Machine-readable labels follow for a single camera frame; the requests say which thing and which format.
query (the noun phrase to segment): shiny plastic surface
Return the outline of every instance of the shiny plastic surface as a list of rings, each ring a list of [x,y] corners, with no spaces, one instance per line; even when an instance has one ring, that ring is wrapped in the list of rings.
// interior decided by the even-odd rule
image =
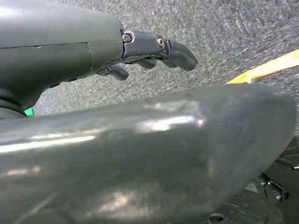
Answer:
[[[161,224],[213,211],[267,168],[296,110],[266,85],[0,126],[2,224]]]
[[[42,0],[0,0],[0,48],[122,42],[122,24],[107,13]]]

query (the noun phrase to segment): gray plastic casing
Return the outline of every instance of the gray plastic casing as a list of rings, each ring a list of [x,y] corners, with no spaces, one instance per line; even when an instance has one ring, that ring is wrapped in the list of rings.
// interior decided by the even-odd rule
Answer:
[[[118,18],[103,12],[0,0],[0,105],[29,108],[45,89],[92,75],[119,59],[122,30]]]

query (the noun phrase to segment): black mechanical part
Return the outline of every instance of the black mechanical part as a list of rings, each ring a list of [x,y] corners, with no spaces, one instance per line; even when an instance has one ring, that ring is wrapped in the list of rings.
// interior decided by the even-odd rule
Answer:
[[[124,33],[131,39],[124,44],[122,57],[123,63],[137,63],[143,68],[151,69],[156,65],[156,60],[161,60],[170,68],[179,66],[186,71],[193,70],[197,64],[197,59],[191,51],[180,43],[136,30],[127,30]]]
[[[279,185],[282,191],[273,192],[276,206],[282,213],[286,224],[299,223],[299,173],[279,162],[274,162],[264,173],[271,184]]]
[[[275,205],[244,189],[213,213],[181,219],[171,224],[285,224]]]
[[[4,121],[0,223],[158,224],[214,212],[281,154],[295,121],[289,94],[259,84]]]

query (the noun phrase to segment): robotic hand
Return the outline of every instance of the robotic hand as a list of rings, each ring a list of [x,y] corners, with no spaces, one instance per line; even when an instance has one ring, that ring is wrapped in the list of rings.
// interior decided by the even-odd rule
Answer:
[[[119,63],[146,69],[160,60],[193,70],[185,46],[139,31],[124,31],[115,16],[35,0],[0,0],[0,107],[15,114],[48,88],[90,75],[125,80]]]

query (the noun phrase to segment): robotic finger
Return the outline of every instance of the robotic finger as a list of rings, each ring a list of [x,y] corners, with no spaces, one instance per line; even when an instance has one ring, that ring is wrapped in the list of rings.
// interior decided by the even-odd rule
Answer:
[[[124,62],[143,57],[136,63],[146,69],[153,68],[155,63],[150,61],[161,60],[170,68],[180,67],[190,71],[197,64],[197,59],[188,48],[183,44],[165,39],[161,35],[149,34],[140,31],[125,31],[122,35],[124,40]]]

